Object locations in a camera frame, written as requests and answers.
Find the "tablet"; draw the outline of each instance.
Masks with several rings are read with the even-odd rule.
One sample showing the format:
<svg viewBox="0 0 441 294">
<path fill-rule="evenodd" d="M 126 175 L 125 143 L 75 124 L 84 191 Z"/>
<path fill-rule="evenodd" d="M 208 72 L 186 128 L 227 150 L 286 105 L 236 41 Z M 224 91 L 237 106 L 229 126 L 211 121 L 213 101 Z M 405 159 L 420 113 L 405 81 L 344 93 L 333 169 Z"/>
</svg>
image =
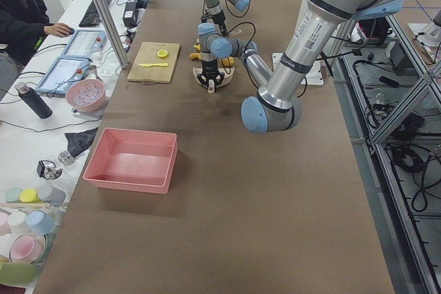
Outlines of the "tablet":
<svg viewBox="0 0 441 294">
<path fill-rule="evenodd" d="M 65 96 L 69 87 L 87 76 L 90 60 L 75 56 L 60 56 L 35 88 L 40 94 Z"/>
<path fill-rule="evenodd" d="M 81 58 L 89 57 L 92 46 L 98 43 L 99 47 L 102 48 L 105 38 L 104 30 L 75 30 L 61 55 Z"/>
</svg>

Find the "pink tray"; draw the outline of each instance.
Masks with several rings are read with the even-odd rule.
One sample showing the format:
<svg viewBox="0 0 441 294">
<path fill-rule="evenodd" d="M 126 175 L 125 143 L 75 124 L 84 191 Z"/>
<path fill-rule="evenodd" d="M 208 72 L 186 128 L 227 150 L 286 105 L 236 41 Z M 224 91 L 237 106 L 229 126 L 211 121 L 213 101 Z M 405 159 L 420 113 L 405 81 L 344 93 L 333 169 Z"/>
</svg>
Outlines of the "pink tray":
<svg viewBox="0 0 441 294">
<path fill-rule="evenodd" d="M 166 194 L 177 152 L 176 134 L 106 128 L 83 178 L 106 189 Z"/>
</svg>

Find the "keyboard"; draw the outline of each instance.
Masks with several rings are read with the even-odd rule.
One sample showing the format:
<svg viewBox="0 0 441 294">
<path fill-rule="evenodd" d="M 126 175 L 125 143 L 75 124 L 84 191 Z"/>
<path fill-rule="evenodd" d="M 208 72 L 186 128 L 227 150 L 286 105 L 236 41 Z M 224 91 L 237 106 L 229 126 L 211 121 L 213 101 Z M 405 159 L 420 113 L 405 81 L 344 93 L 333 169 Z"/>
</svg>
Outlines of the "keyboard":
<svg viewBox="0 0 441 294">
<path fill-rule="evenodd" d="M 112 0 L 105 0 L 105 2 L 107 3 L 107 5 L 110 5 Z M 84 16 L 81 19 L 81 22 L 80 24 L 78 24 L 78 26 L 80 28 L 96 27 L 97 25 L 100 24 L 100 22 L 101 20 L 99 18 L 98 10 L 96 9 L 94 2 L 91 1 L 89 7 L 85 11 Z"/>
</svg>

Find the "white desk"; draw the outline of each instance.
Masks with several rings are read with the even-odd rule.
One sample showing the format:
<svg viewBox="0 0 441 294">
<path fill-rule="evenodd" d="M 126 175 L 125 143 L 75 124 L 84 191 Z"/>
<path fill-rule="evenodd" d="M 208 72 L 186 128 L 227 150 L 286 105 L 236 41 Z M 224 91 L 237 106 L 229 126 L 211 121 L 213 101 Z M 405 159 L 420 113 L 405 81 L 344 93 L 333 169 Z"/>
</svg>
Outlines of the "white desk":
<svg viewBox="0 0 441 294">
<path fill-rule="evenodd" d="M 86 8 L 89 6 L 91 0 L 74 0 L 72 5 L 66 10 L 61 17 L 60 22 L 64 22 L 74 29 L 78 29 L 78 22 L 83 17 Z M 123 34 L 126 27 L 123 25 L 124 6 L 116 5 L 116 0 L 112 0 L 110 12 L 114 17 L 116 29 L 119 34 Z M 40 47 L 40 50 L 50 45 L 67 43 L 69 37 L 58 38 L 55 36 L 48 36 Z M 103 64 L 99 68 L 99 76 L 103 79 L 106 86 L 107 96 L 112 95 L 113 88 L 118 78 L 120 67 L 113 52 L 110 51 L 110 42 L 107 40 L 103 51 Z M 34 58 L 28 63 L 23 72 L 46 72 L 54 62 L 55 58 L 60 56 L 63 47 L 54 46 L 48 48 L 40 53 L 37 53 Z M 109 74 L 104 75 L 103 71 L 108 71 Z M 24 74 L 17 79 L 17 82 L 33 82 L 37 84 L 42 78 L 38 74 Z M 17 95 L 14 86 L 11 87 L 11 94 Z M 29 127 L 35 130 L 52 129 L 61 127 L 67 124 L 82 123 L 87 118 L 77 118 L 71 113 L 71 107 L 64 98 L 47 98 L 43 97 L 44 101 L 52 109 L 53 114 L 47 119 L 40 119 L 23 101 L 12 104 L 10 103 L 19 100 L 18 96 L 11 96 L 6 94 L 0 104 L 0 120 L 4 120 L 15 125 Z M 37 175 L 37 163 L 39 160 L 56 160 L 60 152 L 67 150 L 68 141 L 66 140 L 65 132 L 83 132 L 88 129 L 93 129 L 99 126 L 101 121 L 85 123 L 73 127 L 57 129 L 54 131 L 36 133 L 29 130 L 13 127 L 5 123 L 0 125 L 0 202 L 5 202 L 5 192 L 12 187 L 20 187 L 22 189 L 38 188 L 43 183 Z M 78 156 L 75 162 L 69 167 L 63 167 L 67 176 L 72 178 L 75 184 L 78 180 L 79 174 L 84 166 L 88 151 L 83 152 Z M 27 288 L 26 293 L 33 292 L 33 288 Z"/>
</svg>

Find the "bowl of white items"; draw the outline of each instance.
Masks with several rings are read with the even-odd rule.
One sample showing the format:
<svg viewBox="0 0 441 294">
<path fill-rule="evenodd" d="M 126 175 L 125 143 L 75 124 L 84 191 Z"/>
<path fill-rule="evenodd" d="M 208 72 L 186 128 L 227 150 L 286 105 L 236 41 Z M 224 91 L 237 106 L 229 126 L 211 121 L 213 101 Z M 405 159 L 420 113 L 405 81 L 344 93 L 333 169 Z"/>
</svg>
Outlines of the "bowl of white items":
<svg viewBox="0 0 441 294">
<path fill-rule="evenodd" d="M 104 83 L 98 79 L 83 79 L 70 87 L 66 101 L 81 113 L 94 112 L 105 102 Z"/>
</svg>

